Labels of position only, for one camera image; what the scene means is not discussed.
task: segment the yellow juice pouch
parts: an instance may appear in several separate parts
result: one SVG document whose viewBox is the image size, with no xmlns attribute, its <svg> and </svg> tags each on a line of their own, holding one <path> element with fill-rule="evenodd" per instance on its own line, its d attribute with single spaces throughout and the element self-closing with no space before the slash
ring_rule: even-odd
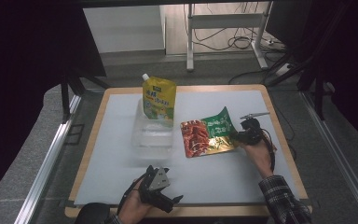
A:
<svg viewBox="0 0 358 224">
<path fill-rule="evenodd" d="M 142 75 L 144 112 L 149 119 L 173 119 L 176 84 L 170 80 Z"/>
</svg>

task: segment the plaid sleeve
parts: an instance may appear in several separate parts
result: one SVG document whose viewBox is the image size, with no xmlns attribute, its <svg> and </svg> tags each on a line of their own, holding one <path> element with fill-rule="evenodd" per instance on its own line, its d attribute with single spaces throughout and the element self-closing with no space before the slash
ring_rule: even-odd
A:
<svg viewBox="0 0 358 224">
<path fill-rule="evenodd" d="M 123 224 L 120 218 L 113 214 L 111 217 L 107 218 L 105 221 L 102 221 L 100 224 Z"/>
<path fill-rule="evenodd" d="M 283 176 L 268 177 L 258 185 L 276 223 L 310 223 L 310 210 L 296 200 Z"/>
</svg>

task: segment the aluminum rail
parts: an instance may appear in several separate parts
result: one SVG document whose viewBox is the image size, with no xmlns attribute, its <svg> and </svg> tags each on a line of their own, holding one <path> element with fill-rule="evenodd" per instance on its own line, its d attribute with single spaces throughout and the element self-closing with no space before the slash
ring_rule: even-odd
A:
<svg viewBox="0 0 358 224">
<path fill-rule="evenodd" d="M 25 224 L 29 223 L 29 221 L 31 220 L 32 215 L 34 214 L 34 210 L 36 209 L 37 203 L 39 202 L 40 195 L 42 194 L 43 189 L 46 186 L 51 170 L 61 152 L 65 137 L 69 132 L 69 128 L 71 127 L 71 123 L 74 118 L 73 114 L 75 114 L 80 100 L 80 96 L 74 96 L 74 98 L 72 99 L 72 102 L 70 104 L 71 116 L 66 123 L 60 125 L 56 135 L 54 136 L 51 146 L 48 149 L 48 153 L 43 160 L 40 170 L 37 173 L 34 183 L 31 186 L 31 189 L 27 197 L 25 198 L 24 204 L 22 205 L 22 208 L 14 223 Z"/>
<path fill-rule="evenodd" d="M 329 128 L 327 127 L 327 124 L 323 120 L 319 119 L 319 116 L 316 114 L 315 110 L 313 109 L 314 106 L 310 97 L 302 91 L 300 92 L 300 96 L 304 100 L 306 107 L 310 112 L 310 116 L 312 117 L 319 132 L 321 133 L 322 138 L 327 144 L 327 147 L 329 148 L 331 155 L 336 161 L 339 170 L 341 171 L 342 175 L 347 181 L 347 184 L 349 185 L 354 198 L 358 202 L 358 177 L 356 173 L 352 170 L 351 165 L 348 163 L 347 159 L 342 153 L 336 139 L 334 138 Z"/>
</svg>

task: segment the gray carpet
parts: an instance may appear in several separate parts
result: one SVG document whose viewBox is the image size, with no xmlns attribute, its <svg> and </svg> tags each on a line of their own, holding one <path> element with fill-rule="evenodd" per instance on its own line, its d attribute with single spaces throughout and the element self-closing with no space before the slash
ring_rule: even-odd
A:
<svg viewBox="0 0 358 224">
<path fill-rule="evenodd" d="M 192 73 L 186 71 L 183 57 L 159 62 L 145 59 L 118 60 L 120 63 L 109 61 L 111 60 L 109 57 L 103 57 L 107 77 L 101 80 L 113 87 L 141 86 L 141 75 L 147 73 L 150 76 L 169 78 L 178 85 L 226 85 L 238 74 L 259 71 L 257 61 L 252 54 L 231 55 L 229 59 L 225 57 L 227 56 L 197 56 L 195 71 Z M 264 75 L 264 73 L 244 75 L 232 80 L 231 84 L 259 83 Z M 269 93 L 283 132 L 294 149 L 296 166 L 313 206 L 313 222 L 358 223 L 358 203 L 296 91 L 297 79 L 298 77 L 289 78 L 277 87 L 270 88 Z M 76 135 L 67 137 L 67 144 L 62 148 L 34 212 L 32 223 L 74 222 L 63 213 L 64 205 L 103 96 L 101 88 L 95 84 L 86 79 L 83 79 L 83 83 L 89 90 L 82 96 L 78 108 L 80 112 L 76 114 L 73 122 L 74 129 L 84 127 L 82 137 L 79 142 Z M 358 132 L 340 115 L 328 97 L 324 99 L 324 115 L 352 168 L 358 174 Z M 60 88 L 56 87 L 46 93 L 44 108 L 37 123 L 18 158 L 0 183 L 0 223 L 13 223 L 16 219 L 60 125 L 61 118 L 61 93 Z M 154 221 L 168 223 L 166 220 Z M 242 223 L 240 220 L 223 221 Z"/>
</svg>

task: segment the shirt cuff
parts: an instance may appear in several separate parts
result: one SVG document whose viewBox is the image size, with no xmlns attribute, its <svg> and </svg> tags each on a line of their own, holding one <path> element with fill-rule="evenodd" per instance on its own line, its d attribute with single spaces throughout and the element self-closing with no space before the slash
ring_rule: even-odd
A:
<svg viewBox="0 0 358 224">
<path fill-rule="evenodd" d="M 101 224 L 123 224 L 118 215 L 113 214 L 111 217 L 107 218 L 105 221 L 101 222 Z"/>
<path fill-rule="evenodd" d="M 258 183 L 258 186 L 261 188 L 267 200 L 276 195 L 288 194 L 293 196 L 292 191 L 281 175 L 267 177 Z"/>
</svg>

